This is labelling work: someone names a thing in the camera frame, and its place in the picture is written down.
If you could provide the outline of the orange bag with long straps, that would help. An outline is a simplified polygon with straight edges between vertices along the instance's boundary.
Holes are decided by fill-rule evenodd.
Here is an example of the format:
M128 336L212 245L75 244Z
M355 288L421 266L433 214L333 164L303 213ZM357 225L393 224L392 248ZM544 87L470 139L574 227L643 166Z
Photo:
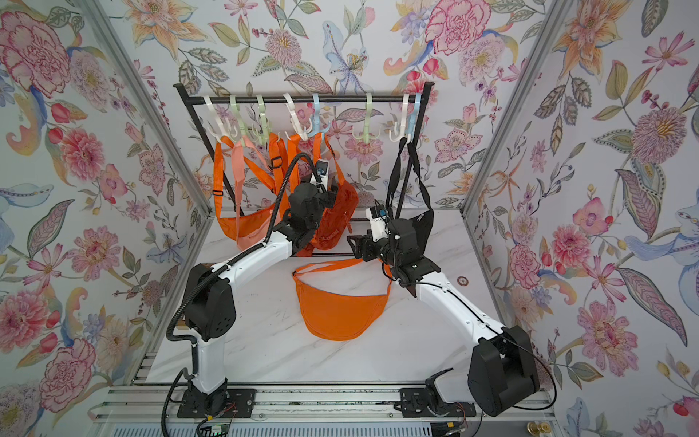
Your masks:
M269 217L263 246L263 260L271 264L287 260L303 251L312 239L313 230L307 224L305 185L293 173L305 153L293 152L289 160L286 147L280 142L270 145L272 169L276 178L276 200Z

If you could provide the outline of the bright orange crescent bag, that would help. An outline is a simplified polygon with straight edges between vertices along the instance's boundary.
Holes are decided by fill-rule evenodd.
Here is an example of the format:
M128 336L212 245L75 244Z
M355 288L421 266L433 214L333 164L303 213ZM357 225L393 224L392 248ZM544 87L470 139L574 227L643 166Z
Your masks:
M307 330L314 336L333 342L347 342L364 333L385 310L391 296L391 280L382 280L386 285L382 294L349 296L324 291L302 280L304 275L345 271L358 265L362 260L335 260L317 264L307 264L292 273L300 304L300 314Z

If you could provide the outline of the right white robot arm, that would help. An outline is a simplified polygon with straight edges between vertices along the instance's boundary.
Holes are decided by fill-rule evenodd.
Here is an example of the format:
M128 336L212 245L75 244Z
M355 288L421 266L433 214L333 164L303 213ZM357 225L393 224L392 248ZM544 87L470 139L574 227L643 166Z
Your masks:
M426 380L431 408L465 402L491 417L526 410L524 401L542 389L539 372L545 366L524 329L507 328L479 309L425 256L433 214L397 219L383 207L371 207L366 216L370 230L348 238L354 257L379 260L392 282L438 313L471 346L466 370L448 368Z

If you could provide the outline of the dark orange zip bag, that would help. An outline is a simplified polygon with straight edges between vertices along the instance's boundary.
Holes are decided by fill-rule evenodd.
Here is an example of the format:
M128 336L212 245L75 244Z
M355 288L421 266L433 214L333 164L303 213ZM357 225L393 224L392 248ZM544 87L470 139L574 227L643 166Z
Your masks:
M359 195L355 187L347 182L336 154L327 138L321 138L318 134L313 140L313 159L318 164L321 158L329 158L329 162L335 165L335 179L332 180L335 189L336 200L331 209L326 209L311 242L300 252L301 256L309 257L315 249L328 251L334 249L340 242L340 238L346 229L351 229L351 218L359 204Z

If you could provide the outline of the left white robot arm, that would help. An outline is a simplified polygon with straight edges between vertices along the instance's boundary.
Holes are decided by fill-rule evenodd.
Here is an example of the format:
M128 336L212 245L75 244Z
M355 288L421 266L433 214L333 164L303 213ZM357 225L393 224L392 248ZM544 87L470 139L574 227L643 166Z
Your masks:
M174 382L186 381L179 402L182 413L209 419L222 415L233 404L224 358L225 337L238 318L235 294L305 249L339 194L340 183L327 182L323 177L300 183L288 196L286 210L277 200L260 241L230 260L211 267L198 264L190 270L182 302L166 330L170 342L189 344L190 365Z

